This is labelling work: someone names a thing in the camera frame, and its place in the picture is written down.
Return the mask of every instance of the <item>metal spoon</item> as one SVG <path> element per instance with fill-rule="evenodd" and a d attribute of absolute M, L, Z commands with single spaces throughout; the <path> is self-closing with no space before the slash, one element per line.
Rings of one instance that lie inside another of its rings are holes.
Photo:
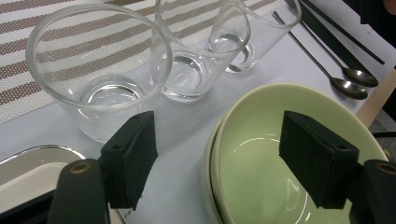
<path fill-rule="evenodd" d="M 279 15 L 274 12 L 274 16 L 279 23 L 284 23 Z M 363 86 L 352 83 L 350 81 L 332 77 L 329 72 L 314 58 L 314 56 L 309 53 L 309 51 L 303 46 L 303 44 L 294 36 L 292 32 L 288 32 L 288 35 L 296 42 L 296 44 L 308 55 L 308 57 L 320 68 L 320 70 L 326 75 L 326 77 L 330 80 L 332 88 L 347 97 L 357 100 L 363 100 L 368 97 L 368 93 Z"/>
<path fill-rule="evenodd" d="M 353 81 L 356 82 L 362 86 L 366 87 L 376 87 L 378 86 L 378 81 L 376 78 L 371 75 L 364 73 L 360 70 L 357 69 L 352 69 L 348 67 L 344 67 L 335 57 L 332 55 L 332 53 L 317 39 L 316 36 L 308 29 L 308 27 L 305 25 L 303 21 L 300 21 L 301 26 L 314 38 L 314 40 L 324 49 L 324 51 L 332 58 L 332 60 L 341 68 L 344 76 Z"/>

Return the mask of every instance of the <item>striped placemat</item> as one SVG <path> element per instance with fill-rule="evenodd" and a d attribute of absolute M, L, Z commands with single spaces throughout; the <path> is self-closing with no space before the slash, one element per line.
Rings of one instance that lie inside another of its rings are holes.
<path fill-rule="evenodd" d="M 220 0 L 208 1 L 208 4 L 217 1 Z M 247 0 L 246 2 L 259 10 L 275 1 Z M 53 102 L 28 72 L 25 61 L 27 39 L 33 28 L 50 13 L 82 3 L 107 3 L 127 7 L 154 21 L 155 0 L 2 0 L 0 4 L 0 123 Z M 210 7 L 180 10 L 186 17 L 183 19 L 192 22 L 189 29 L 180 32 L 183 38 L 189 39 L 189 43 L 200 41 L 198 34 L 210 28 L 216 16 L 210 14 L 210 10 Z"/>

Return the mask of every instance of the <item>ceramic bowl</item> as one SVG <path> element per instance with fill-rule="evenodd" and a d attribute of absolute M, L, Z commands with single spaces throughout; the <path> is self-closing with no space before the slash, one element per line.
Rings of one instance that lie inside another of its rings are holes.
<path fill-rule="evenodd" d="M 355 145 L 360 163 L 386 159 L 364 125 L 332 98 L 297 84 L 262 86 L 219 126 L 210 172 L 220 215 L 225 223 L 349 223 L 349 202 L 342 210 L 317 209 L 278 156 L 285 110 L 306 114 Z"/>
<path fill-rule="evenodd" d="M 221 120 L 210 134 L 209 140 L 206 143 L 206 148 L 201 158 L 201 193 L 204 200 L 204 205 L 209 218 L 214 223 L 223 223 L 216 206 L 215 198 L 212 190 L 212 183 L 210 180 L 210 161 L 212 156 L 212 148 L 215 145 L 216 136 L 219 130 Z"/>

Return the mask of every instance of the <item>green bowl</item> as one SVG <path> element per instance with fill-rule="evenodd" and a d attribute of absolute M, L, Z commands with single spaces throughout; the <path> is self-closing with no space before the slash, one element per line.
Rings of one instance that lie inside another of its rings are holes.
<path fill-rule="evenodd" d="M 306 114 L 360 150 L 359 162 L 386 160 L 379 144 L 349 110 L 307 87 L 277 83 L 242 97 L 219 126 L 211 183 L 226 223 L 349 223 L 342 210 L 316 208 L 278 156 L 285 110 Z"/>

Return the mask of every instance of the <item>glass tumbler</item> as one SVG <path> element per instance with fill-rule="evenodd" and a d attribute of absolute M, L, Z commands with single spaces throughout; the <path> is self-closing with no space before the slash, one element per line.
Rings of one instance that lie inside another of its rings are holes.
<path fill-rule="evenodd" d="M 228 66 L 227 72 L 245 74 L 261 59 L 302 16 L 298 0 L 229 0 L 235 1 L 250 22 L 249 42 Z M 274 13 L 285 22 L 276 21 Z"/>
<path fill-rule="evenodd" d="M 154 110 L 172 51 L 144 16 L 84 4 L 41 21 L 30 34 L 26 61 L 40 88 L 85 134 L 104 143 L 128 118 Z"/>
<path fill-rule="evenodd" d="M 173 54 L 163 94 L 183 103 L 202 98 L 250 36 L 246 15 L 226 0 L 157 0 L 155 21 Z"/>

